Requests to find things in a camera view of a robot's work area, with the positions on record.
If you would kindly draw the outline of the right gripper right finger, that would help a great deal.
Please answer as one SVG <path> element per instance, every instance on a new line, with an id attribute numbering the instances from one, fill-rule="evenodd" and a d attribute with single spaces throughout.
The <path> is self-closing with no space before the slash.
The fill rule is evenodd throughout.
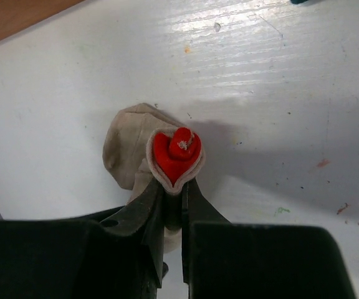
<path id="1" fill-rule="evenodd" d="M 355 298 L 340 249 L 321 227 L 229 222 L 196 180 L 182 194 L 190 298 Z"/>

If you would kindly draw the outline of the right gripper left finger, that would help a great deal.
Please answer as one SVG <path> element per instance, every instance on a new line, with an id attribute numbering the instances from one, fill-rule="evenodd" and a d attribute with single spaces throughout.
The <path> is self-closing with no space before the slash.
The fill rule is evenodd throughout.
<path id="1" fill-rule="evenodd" d="M 161 184 L 131 203 L 49 221 L 0 221 L 0 298 L 155 298 L 163 275 Z"/>

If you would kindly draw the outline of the beige red sock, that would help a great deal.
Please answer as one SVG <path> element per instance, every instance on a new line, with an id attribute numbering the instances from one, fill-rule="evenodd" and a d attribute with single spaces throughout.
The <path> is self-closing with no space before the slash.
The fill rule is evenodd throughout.
<path id="1" fill-rule="evenodd" d="M 177 196 L 204 166 L 206 152 L 192 129 L 141 103 L 116 114 L 105 137 L 102 160 L 117 184 L 132 191 L 133 201 L 152 179 Z"/>

